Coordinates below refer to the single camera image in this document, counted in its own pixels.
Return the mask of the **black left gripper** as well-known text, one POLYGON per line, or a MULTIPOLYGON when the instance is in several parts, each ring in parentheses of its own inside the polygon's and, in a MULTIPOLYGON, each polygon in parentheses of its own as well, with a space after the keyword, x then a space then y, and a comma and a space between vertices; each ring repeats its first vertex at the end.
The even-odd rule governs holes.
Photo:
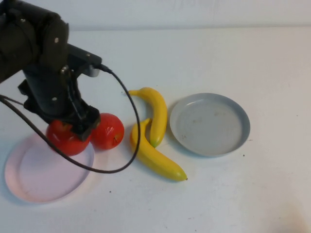
POLYGON ((63 66, 55 71, 41 65, 22 69, 25 83, 18 87, 28 97, 28 109, 50 123, 59 120, 72 126, 72 132, 86 141, 101 122, 99 110, 81 97, 77 78, 95 77, 92 65, 63 66))

